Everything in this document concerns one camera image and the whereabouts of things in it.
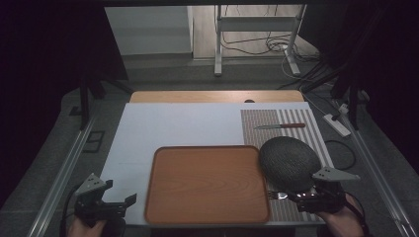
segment human hand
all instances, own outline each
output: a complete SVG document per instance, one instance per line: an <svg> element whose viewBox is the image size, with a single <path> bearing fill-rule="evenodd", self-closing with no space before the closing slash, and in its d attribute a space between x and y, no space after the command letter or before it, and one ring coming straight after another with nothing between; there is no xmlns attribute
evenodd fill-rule
<svg viewBox="0 0 419 237"><path fill-rule="evenodd" d="M346 200L362 213L353 197L346 195ZM316 214L326 222L327 227L335 237L364 236L364 231L357 215L346 206L335 213L318 212Z"/></svg>
<svg viewBox="0 0 419 237"><path fill-rule="evenodd" d="M100 237L102 230L105 227L106 220L99 220L92 228L85 224L77 216L74 217L73 222L68 228L68 237Z"/></svg>

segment tray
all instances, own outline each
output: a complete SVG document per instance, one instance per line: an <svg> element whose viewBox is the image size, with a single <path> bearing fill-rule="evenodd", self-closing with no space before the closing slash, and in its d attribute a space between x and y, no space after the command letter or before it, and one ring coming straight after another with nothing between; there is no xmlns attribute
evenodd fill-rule
<svg viewBox="0 0 419 237"><path fill-rule="evenodd" d="M159 148L144 215L152 224L267 222L259 150L249 145Z"/></svg>

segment wooden floor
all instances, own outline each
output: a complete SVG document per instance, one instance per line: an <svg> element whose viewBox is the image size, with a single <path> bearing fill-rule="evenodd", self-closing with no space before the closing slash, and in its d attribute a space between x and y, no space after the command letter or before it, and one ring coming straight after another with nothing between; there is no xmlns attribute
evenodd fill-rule
<svg viewBox="0 0 419 237"><path fill-rule="evenodd" d="M222 16L281 16L281 17L294 17L300 9L300 5L228 5L221 7ZM215 6L194 6L194 58L214 58L215 51ZM228 32L223 33L221 43L225 47L238 48L237 49L222 49L223 57L243 57L243 56L282 56L282 52L269 51L266 46L265 38L269 36L287 36L289 32ZM252 40L246 42L237 42L238 40ZM286 42L284 40L276 39L272 42ZM310 43L297 37L295 44L298 48L299 54L313 55L317 49Z"/></svg>

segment white wall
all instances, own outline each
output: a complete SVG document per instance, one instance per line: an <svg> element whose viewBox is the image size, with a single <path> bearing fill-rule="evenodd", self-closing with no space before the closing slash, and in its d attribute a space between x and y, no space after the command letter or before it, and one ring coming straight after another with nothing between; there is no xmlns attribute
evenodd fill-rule
<svg viewBox="0 0 419 237"><path fill-rule="evenodd" d="M106 8L121 55L192 52L192 8Z"/></svg>

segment white metal stand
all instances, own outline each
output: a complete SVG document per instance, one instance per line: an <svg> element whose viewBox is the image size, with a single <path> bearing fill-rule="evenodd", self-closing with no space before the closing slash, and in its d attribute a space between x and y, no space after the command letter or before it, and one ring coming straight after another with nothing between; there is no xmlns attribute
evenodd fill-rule
<svg viewBox="0 0 419 237"><path fill-rule="evenodd" d="M221 75L221 34L223 32L292 32L289 43L290 47L284 46L284 51L293 75L299 75L300 72L293 56L293 44L298 33L304 9L305 5L301 5L295 17L222 17L221 5L218 5L216 16L215 76Z"/></svg>

